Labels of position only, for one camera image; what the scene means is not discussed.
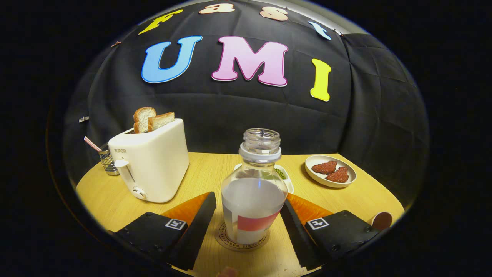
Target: red label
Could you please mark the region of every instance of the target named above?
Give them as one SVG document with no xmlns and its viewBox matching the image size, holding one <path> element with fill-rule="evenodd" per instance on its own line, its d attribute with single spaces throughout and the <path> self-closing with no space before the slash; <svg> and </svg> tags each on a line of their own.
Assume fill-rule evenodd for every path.
<svg viewBox="0 0 492 277">
<path fill-rule="evenodd" d="M 267 229 L 270 224 L 275 220 L 277 214 L 276 213 L 262 218 L 249 218 L 238 215 L 238 230 L 243 231 L 259 231 Z"/>
</svg>

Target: yellow letter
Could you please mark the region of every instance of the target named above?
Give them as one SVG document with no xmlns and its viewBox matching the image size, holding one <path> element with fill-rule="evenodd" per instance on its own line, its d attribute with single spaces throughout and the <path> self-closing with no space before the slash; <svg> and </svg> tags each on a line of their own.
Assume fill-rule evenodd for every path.
<svg viewBox="0 0 492 277">
<path fill-rule="evenodd" d="M 260 11 L 260 15 L 266 18 L 275 19 L 278 21 L 287 20 L 286 16 L 287 12 L 283 9 L 275 8 L 275 7 L 263 7 L 262 11 Z"/>
<path fill-rule="evenodd" d="M 180 13 L 182 12 L 183 10 L 177 10 L 177 11 L 173 11 L 172 13 L 168 13 L 166 15 L 163 15 L 161 17 L 158 17 L 156 19 L 154 19 L 154 21 L 152 21 L 152 23 L 150 25 L 147 26 L 147 28 L 145 28 L 145 30 L 141 31 L 140 33 L 138 33 L 139 35 L 149 31 L 149 30 L 152 30 L 156 27 L 159 26 L 159 23 L 162 23 L 162 22 L 165 22 L 167 21 L 169 18 L 171 18 L 173 16 L 173 14 L 177 14 L 177 13 Z"/>
<path fill-rule="evenodd" d="M 330 100 L 330 95 L 328 94 L 328 75 L 332 71 L 332 68 L 325 62 L 317 59 L 312 59 L 312 63 L 316 67 L 316 76 L 314 78 L 314 87 L 311 89 L 311 96 L 327 102 Z"/>
<path fill-rule="evenodd" d="M 233 4 L 215 4 L 215 5 L 210 5 L 206 6 L 203 10 L 199 11 L 198 13 L 204 14 L 204 13 L 214 13 L 214 12 L 230 12 L 234 11 Z"/>
</svg>

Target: decorative letter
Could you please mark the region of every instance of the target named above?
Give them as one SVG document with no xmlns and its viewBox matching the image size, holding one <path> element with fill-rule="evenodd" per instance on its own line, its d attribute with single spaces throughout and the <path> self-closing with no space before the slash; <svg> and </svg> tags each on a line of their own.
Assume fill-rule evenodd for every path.
<svg viewBox="0 0 492 277">
<path fill-rule="evenodd" d="M 234 81 L 238 73 L 234 71 L 234 60 L 237 61 L 244 78 L 249 81 L 263 65 L 263 73 L 258 76 L 260 83 L 283 87 L 287 79 L 283 76 L 283 58 L 289 48 L 278 42 L 265 43 L 254 53 L 248 42 L 240 36 L 223 36 L 218 41 L 224 44 L 218 70 L 212 73 L 217 81 Z"/>
<path fill-rule="evenodd" d="M 316 67 L 316 76 L 314 78 L 314 87 L 311 89 L 311 96 L 327 102 L 330 100 L 330 95 L 328 94 L 328 74 L 330 74 L 332 68 L 325 62 L 317 59 L 312 59 L 312 63 Z"/>
<path fill-rule="evenodd" d="M 326 38 L 327 40 L 332 40 L 332 38 L 326 34 L 326 30 L 323 29 L 323 27 L 321 27 L 318 23 L 314 23 L 311 21 L 308 21 L 308 23 L 313 25 L 316 32 L 318 32 L 318 34 L 320 34 L 322 37 Z"/>
<path fill-rule="evenodd" d="M 182 9 L 181 10 L 177 10 L 177 11 L 173 11 L 172 13 L 168 13 L 166 15 L 163 15 L 161 17 L 158 17 L 158 18 L 154 19 L 154 21 L 150 25 L 148 25 L 147 28 L 145 28 L 145 30 L 141 31 L 138 34 L 141 35 L 141 34 L 147 32 L 149 30 L 152 30 L 152 29 L 158 27 L 159 26 L 159 23 L 162 23 L 162 22 L 167 21 L 169 18 L 173 17 L 173 14 L 177 14 L 177 13 L 180 13 L 182 11 L 183 11 Z"/>
<path fill-rule="evenodd" d="M 263 7 L 262 11 L 260 11 L 260 14 L 263 17 L 275 19 L 278 21 L 285 21 L 288 19 L 286 16 L 287 11 L 275 7 Z"/>
<path fill-rule="evenodd" d="M 214 13 L 214 12 L 235 11 L 235 9 L 233 9 L 232 7 L 234 7 L 233 4 L 215 4 L 215 5 L 206 6 L 203 10 L 199 11 L 198 13 L 204 14 L 204 13 Z"/>
<path fill-rule="evenodd" d="M 142 66 L 142 79 L 148 83 L 162 83 L 183 74 L 186 69 L 188 69 L 189 63 L 191 62 L 196 42 L 201 40 L 202 37 L 200 35 L 187 36 L 178 40 L 178 44 L 181 44 L 178 60 L 168 69 L 161 69 L 159 63 L 162 54 L 164 53 L 164 49 L 169 46 L 171 42 L 165 41 L 147 48 L 145 51 L 147 56 L 145 57 L 144 65 Z"/>
</svg>

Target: striped straw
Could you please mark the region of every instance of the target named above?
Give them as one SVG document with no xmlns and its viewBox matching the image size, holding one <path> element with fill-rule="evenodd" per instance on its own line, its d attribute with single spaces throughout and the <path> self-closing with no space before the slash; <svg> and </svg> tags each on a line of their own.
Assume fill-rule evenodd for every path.
<svg viewBox="0 0 492 277">
<path fill-rule="evenodd" d="M 84 137 L 84 140 L 87 142 L 88 145 L 90 145 L 94 150 L 101 152 L 101 148 L 97 147 L 88 137 Z"/>
</svg>

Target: letter u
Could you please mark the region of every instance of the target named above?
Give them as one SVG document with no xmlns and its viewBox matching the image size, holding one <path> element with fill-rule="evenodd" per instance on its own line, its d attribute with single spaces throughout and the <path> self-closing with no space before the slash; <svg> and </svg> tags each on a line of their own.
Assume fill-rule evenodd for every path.
<svg viewBox="0 0 492 277">
<path fill-rule="evenodd" d="M 159 67 L 160 59 L 164 53 L 164 49 L 171 44 L 170 41 L 161 42 L 147 48 L 145 53 L 147 56 L 142 66 L 142 79 L 148 83 L 162 83 L 170 81 L 179 75 L 183 74 L 188 69 L 193 56 L 195 44 L 202 40 L 200 35 L 192 35 L 183 37 L 178 40 L 181 44 L 181 49 L 178 54 L 176 63 L 168 68 L 162 69 Z"/>
</svg>

